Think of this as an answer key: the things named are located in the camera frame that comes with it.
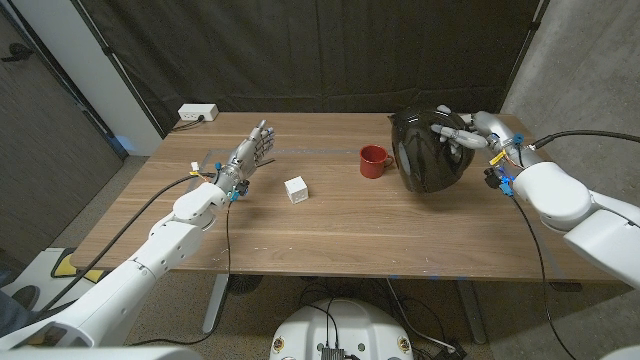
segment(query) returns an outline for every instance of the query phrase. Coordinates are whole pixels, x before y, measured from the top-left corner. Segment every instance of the blue connector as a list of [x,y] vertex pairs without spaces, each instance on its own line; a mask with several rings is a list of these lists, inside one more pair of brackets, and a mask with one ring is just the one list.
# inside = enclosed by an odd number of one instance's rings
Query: blue connector
[[524,141],[524,136],[520,133],[517,133],[513,136],[513,143],[516,145],[520,145],[522,144],[522,142]]
[[507,183],[500,184],[500,190],[502,190],[502,193],[507,196],[513,196],[513,190],[511,190],[511,186]]

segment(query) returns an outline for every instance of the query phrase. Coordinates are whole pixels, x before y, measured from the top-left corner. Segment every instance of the black curtain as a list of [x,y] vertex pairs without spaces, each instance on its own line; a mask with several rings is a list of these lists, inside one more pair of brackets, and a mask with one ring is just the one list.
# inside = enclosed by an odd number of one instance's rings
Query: black curtain
[[537,0],[83,1],[163,130],[221,111],[495,111]]

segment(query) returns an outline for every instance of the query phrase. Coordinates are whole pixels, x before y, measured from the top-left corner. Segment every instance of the power outlet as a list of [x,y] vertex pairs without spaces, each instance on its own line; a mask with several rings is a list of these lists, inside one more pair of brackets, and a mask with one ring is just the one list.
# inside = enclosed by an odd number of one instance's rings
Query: power outlet
[[178,114],[183,121],[196,121],[200,116],[204,116],[205,121],[213,121],[218,116],[218,107],[216,104],[184,104]]

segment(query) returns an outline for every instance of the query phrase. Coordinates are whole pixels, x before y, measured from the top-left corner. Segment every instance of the yellow object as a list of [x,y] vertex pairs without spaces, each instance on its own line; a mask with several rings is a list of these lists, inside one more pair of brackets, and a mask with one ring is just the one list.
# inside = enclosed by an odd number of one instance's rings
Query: yellow object
[[500,153],[496,155],[496,157],[494,157],[493,159],[491,159],[491,161],[489,161],[489,164],[491,165],[497,164],[498,161],[500,161],[505,155],[507,155],[507,152],[504,149],[502,149],[502,151],[500,151]]
[[100,280],[100,277],[102,276],[103,273],[104,273],[104,270],[89,270],[84,275],[84,278],[89,281],[93,281],[94,283],[97,284],[98,280]]
[[65,256],[53,271],[54,277],[75,276],[76,268],[71,265],[70,259],[72,254]]

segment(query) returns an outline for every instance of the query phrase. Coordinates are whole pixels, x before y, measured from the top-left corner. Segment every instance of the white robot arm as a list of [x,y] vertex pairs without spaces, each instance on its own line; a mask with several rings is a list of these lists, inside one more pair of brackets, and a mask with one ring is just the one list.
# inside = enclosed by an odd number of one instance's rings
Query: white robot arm
[[50,318],[0,339],[0,351],[38,344],[44,347],[122,345],[156,281],[193,255],[215,223],[214,211],[246,193],[247,178],[273,147],[273,129],[262,120],[218,171],[180,197],[173,212],[157,222],[147,241],[127,261]]
[[[460,145],[478,148],[478,138],[486,139],[486,147],[496,155],[491,165],[499,167],[506,160],[522,170],[513,188],[543,224],[563,233],[567,244],[589,262],[640,289],[640,208],[587,189],[556,163],[540,158],[534,146],[522,147],[522,136],[494,115],[481,111],[471,119],[476,134],[466,133]],[[442,127],[432,130],[457,141]],[[469,146],[469,138],[474,146]]]

